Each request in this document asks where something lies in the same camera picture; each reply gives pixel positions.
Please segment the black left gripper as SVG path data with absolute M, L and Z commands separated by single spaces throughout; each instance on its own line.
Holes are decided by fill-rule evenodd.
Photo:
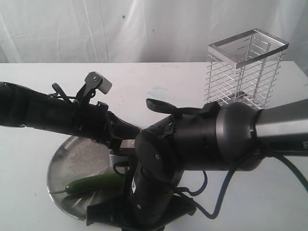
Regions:
M 134 140 L 141 128 L 108 111 L 108 105 L 98 102 L 77 107 L 73 119 L 75 136 L 91 139 L 112 150 L 119 150 L 123 140 Z

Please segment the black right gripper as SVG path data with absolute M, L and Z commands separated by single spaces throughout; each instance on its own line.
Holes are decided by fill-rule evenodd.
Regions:
M 111 200 L 89 205 L 86 209 L 86 225 L 101 223 L 123 231 L 163 231 L 169 223 L 183 217 L 192 216 L 195 206 L 191 199 L 172 196 L 164 212 L 159 215 L 144 214 L 143 210 L 134 210 L 121 196 Z

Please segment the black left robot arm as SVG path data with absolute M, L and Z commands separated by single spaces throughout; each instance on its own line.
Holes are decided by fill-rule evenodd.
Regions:
M 35 128 L 91 139 L 118 150 L 123 140 L 133 140 L 140 129 L 127 123 L 98 102 L 90 104 L 96 90 L 83 86 L 73 101 L 58 84 L 47 95 L 9 83 L 0 84 L 0 124 L 5 127 Z

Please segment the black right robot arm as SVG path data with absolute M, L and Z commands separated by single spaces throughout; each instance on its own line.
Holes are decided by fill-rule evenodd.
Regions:
M 251 171 L 266 157 L 283 162 L 304 187 L 308 181 L 288 160 L 308 154 L 308 102 L 256 110 L 245 103 L 177 108 L 147 99 L 147 107 L 167 117 L 141 131 L 122 194 L 87 207 L 86 224 L 102 223 L 123 231 L 162 231 L 200 210 L 215 219 L 236 171 Z M 212 213 L 191 192 L 179 187 L 184 171 L 221 170 L 227 175 Z

